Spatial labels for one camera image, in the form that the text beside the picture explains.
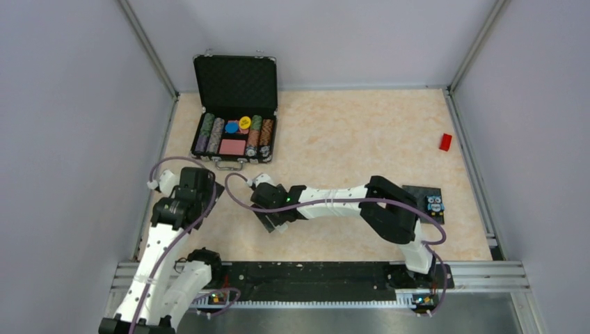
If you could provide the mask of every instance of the small figurine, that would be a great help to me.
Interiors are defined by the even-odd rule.
[[[440,196],[426,196],[426,201],[428,202],[426,210],[431,216],[442,216],[445,213],[445,205]]]

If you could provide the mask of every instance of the black base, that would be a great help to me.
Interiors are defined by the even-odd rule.
[[[170,327],[168,319],[162,319],[159,326],[148,326],[145,324],[137,324],[135,326],[134,334],[175,334],[174,328]],[[98,334],[128,334],[131,324],[127,321],[118,319],[102,318],[98,328]]]
[[[443,193],[440,190],[440,188],[430,188],[427,186],[401,186],[401,188],[403,190],[411,193],[412,195],[414,195],[416,197],[418,209],[422,210],[423,212],[426,212],[426,213],[428,213],[428,209],[427,209],[428,202],[426,201],[426,196],[440,196],[443,203],[445,202],[445,199],[443,198]],[[436,216],[432,216],[432,218],[441,225],[445,224],[445,216],[444,215],[443,216],[436,215]],[[430,224],[425,219],[420,219],[420,221],[425,224]]]
[[[395,289],[432,286],[431,276],[389,262],[231,262],[222,270],[224,279],[207,288],[236,287],[241,301],[391,301]],[[435,279],[442,287],[439,264]],[[454,287],[452,278],[448,287]]]

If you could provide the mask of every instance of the gray wall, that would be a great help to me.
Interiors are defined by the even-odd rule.
[[[589,15],[587,0],[512,1],[456,96],[551,333],[588,332]]]
[[[191,59],[264,54],[283,88],[446,85],[494,0],[131,0],[173,83]]]
[[[96,333],[171,101],[115,1],[0,4],[2,333]]]

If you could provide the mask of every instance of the case handle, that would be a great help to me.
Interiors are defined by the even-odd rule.
[[[221,160],[215,161],[215,168],[217,168],[219,170],[233,170],[235,172],[239,172],[240,170],[244,169],[244,162],[243,161],[238,161],[240,164],[240,167],[219,166],[220,162],[221,162]]]

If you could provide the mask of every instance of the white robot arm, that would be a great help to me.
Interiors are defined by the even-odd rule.
[[[376,202],[360,202],[360,198],[386,198],[416,207],[416,199],[384,177],[373,176],[369,183],[348,189],[313,189],[308,186],[292,186],[286,191],[276,185],[267,174],[261,174],[251,182],[254,193],[250,200],[259,209],[277,209],[299,203],[321,200],[313,205],[276,212],[255,212],[264,227],[272,232],[284,232],[286,222],[312,219],[322,216],[354,216],[364,219],[383,239],[397,244],[406,258],[406,267],[417,273],[428,273],[433,255],[422,243],[419,218],[405,209],[393,205],[380,206]]]
[[[213,172],[183,168],[178,177],[165,170],[158,182],[148,182],[148,186],[166,197],[153,207],[145,252],[131,287],[114,317],[103,318],[99,334],[128,334],[137,310],[136,333],[175,333],[195,296],[212,281],[215,271],[221,267],[219,254],[206,249],[195,250],[187,257],[176,281],[168,287],[178,251],[189,235],[184,234],[162,257],[167,247],[205,212],[213,196],[213,187],[216,187],[216,198],[223,192],[223,187],[215,182]],[[147,294],[142,298],[146,285]]]

